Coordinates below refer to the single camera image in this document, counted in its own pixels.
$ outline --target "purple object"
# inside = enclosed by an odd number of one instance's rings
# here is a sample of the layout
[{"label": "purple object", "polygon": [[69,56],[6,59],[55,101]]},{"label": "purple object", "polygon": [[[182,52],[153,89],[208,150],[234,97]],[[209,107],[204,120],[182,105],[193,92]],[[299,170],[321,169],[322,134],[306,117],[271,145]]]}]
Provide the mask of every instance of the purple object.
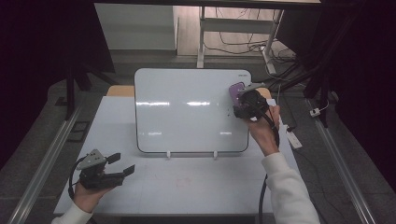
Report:
[{"label": "purple object", "polygon": [[235,106],[241,107],[241,103],[239,102],[239,97],[240,97],[240,92],[239,90],[242,90],[245,88],[245,84],[243,82],[238,82],[236,84],[233,84],[228,90],[230,92],[231,99],[233,100],[233,104]]}]

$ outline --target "white sleeve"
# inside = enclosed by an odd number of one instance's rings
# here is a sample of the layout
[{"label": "white sleeve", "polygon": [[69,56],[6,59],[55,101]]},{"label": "white sleeve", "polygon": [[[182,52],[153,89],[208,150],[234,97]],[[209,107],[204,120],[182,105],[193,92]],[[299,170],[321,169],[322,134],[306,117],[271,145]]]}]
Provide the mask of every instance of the white sleeve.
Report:
[{"label": "white sleeve", "polygon": [[92,213],[86,213],[79,209],[74,203],[61,217],[56,217],[51,224],[86,224],[92,217]]},{"label": "white sleeve", "polygon": [[262,160],[262,165],[268,174],[276,224],[320,223],[304,181],[289,168],[284,155],[271,154]]}]

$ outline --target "wall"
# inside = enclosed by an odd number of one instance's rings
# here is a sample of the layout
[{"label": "wall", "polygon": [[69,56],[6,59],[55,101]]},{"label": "wall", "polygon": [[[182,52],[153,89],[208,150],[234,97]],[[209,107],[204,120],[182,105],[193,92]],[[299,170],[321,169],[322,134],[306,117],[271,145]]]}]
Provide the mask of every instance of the wall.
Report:
[{"label": "wall", "polygon": [[172,6],[95,4],[109,49],[176,49]]}]

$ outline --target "whiteboard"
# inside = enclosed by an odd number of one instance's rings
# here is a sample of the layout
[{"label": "whiteboard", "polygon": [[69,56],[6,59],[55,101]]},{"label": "whiteboard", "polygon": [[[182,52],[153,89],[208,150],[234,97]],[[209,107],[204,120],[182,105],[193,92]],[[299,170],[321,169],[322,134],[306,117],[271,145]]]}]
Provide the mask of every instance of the whiteboard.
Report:
[{"label": "whiteboard", "polygon": [[228,88],[246,70],[139,69],[134,76],[136,140],[143,152],[241,152],[248,127]]}]

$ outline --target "hand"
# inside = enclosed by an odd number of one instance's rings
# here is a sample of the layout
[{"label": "hand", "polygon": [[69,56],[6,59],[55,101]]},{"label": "hand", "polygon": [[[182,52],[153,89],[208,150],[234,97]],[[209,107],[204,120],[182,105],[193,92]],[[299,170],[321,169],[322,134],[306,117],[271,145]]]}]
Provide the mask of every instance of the hand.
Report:
[{"label": "hand", "polygon": [[[279,105],[270,105],[268,111],[266,112],[270,119],[274,119],[274,123],[278,130],[279,112]],[[279,149],[276,146],[274,132],[272,131],[270,124],[264,118],[260,118],[256,121],[244,119],[244,121],[250,130],[251,136],[254,138],[254,140],[256,140],[257,144],[259,144],[259,147],[262,149],[264,156],[269,156],[273,153],[279,152]]]},{"label": "hand", "polygon": [[100,199],[111,189],[85,189],[79,182],[76,184],[74,203],[86,213],[91,213]]}]

